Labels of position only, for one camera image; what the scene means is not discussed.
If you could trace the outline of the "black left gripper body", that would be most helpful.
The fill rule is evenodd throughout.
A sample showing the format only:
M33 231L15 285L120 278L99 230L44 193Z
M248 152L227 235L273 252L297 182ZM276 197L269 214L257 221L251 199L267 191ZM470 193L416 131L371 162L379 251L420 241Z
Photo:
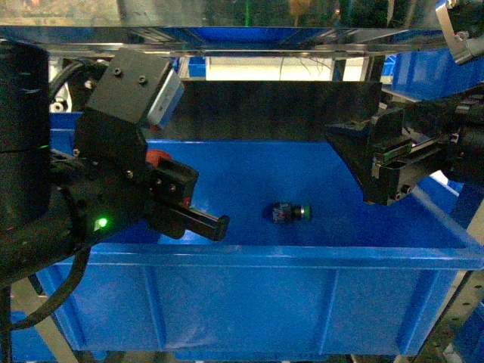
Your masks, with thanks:
M151 127L148 111L171 69L154 54L118 50L76 123L74 146L82 158L108 164L134 188L120 199L136 215L179 239L187 231L182 212L191 206L199 174L174 159L152 167L145 161L150 149L142 132Z

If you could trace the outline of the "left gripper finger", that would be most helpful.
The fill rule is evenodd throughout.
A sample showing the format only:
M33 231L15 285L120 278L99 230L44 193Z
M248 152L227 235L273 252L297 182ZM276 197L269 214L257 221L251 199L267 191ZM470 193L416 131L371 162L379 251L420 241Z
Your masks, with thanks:
M211 241L221 241L225 238L230 218L215 217L201 210L184 208L182 219L185 228Z

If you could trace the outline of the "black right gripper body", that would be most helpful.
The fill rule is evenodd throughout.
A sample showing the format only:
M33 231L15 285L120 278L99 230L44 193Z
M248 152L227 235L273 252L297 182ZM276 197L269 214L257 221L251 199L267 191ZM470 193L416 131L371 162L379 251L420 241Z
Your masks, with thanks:
M434 172L451 178L457 120L455 107L394 107L364 121L329 125L324 136L364 202L391 205Z

